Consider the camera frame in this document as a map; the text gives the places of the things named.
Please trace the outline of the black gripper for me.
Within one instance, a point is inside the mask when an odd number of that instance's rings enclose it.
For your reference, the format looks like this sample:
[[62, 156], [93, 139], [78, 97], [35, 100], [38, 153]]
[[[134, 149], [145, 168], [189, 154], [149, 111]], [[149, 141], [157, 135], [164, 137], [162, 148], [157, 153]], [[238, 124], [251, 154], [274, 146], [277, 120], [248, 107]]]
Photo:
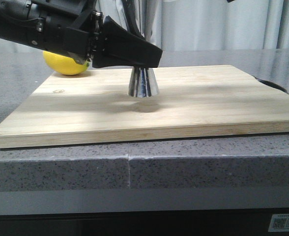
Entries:
[[94, 0], [0, 0], [0, 38], [92, 61], [103, 14]]

